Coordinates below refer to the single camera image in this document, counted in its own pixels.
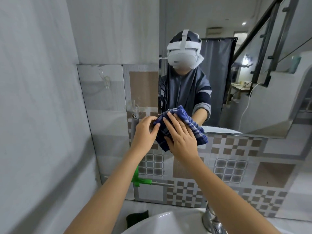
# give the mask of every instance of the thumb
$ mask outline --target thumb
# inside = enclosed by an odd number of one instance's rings
[[[170,151],[172,151],[172,149],[174,148],[174,143],[173,143],[173,141],[172,141],[169,137],[167,137],[167,136],[165,136],[164,138],[165,138],[165,140],[167,141],[167,144],[168,144],[168,146],[169,146]]]
[[[159,127],[160,127],[160,123],[157,123],[157,124],[154,126],[154,128],[153,128],[153,130],[152,130],[152,132],[151,132],[151,135],[152,135],[153,137],[155,137],[155,138],[156,138],[156,135],[157,135],[157,133],[158,133]]]

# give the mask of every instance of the reflected forearm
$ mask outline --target reflected forearm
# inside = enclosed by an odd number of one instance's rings
[[[228,233],[280,233],[251,205],[219,179],[198,157],[185,159],[183,165],[192,174],[209,205]]]
[[[207,117],[208,117],[208,112],[205,109],[200,108],[193,114],[192,119],[199,126],[202,126],[202,124],[206,121]]]
[[[140,158],[138,150],[129,150],[113,174],[89,200],[64,234],[111,233],[126,197]]]

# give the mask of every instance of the green handle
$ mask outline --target green handle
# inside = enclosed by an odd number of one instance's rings
[[[140,184],[148,184],[148,185],[152,184],[152,180],[150,180],[150,179],[139,178],[139,176],[138,176],[138,166],[135,169],[135,173],[133,174],[131,182],[133,182],[135,187],[140,187]]]

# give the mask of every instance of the black sponge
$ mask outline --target black sponge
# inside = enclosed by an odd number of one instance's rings
[[[149,211],[146,210],[145,212],[143,213],[132,213],[132,214],[129,214],[127,217],[126,217],[126,220],[127,220],[127,228],[130,228],[132,227],[133,225],[137,224],[138,222],[146,219],[149,217]]]

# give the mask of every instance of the person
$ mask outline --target person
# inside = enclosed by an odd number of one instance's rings
[[[192,130],[177,115],[168,112],[172,124],[164,118],[172,139],[166,137],[170,151],[193,176],[209,205],[229,234],[280,233],[250,204],[217,177],[200,159]],[[117,220],[131,178],[138,163],[150,150],[159,124],[150,132],[157,117],[145,117],[136,126],[129,151],[99,191],[89,200],[64,234],[108,234]]]
[[[161,112],[181,105],[201,126],[211,114],[212,92],[207,76],[199,67],[204,60],[200,55],[201,39],[198,34],[184,30],[173,37],[167,50],[167,74],[160,78],[158,84]]]

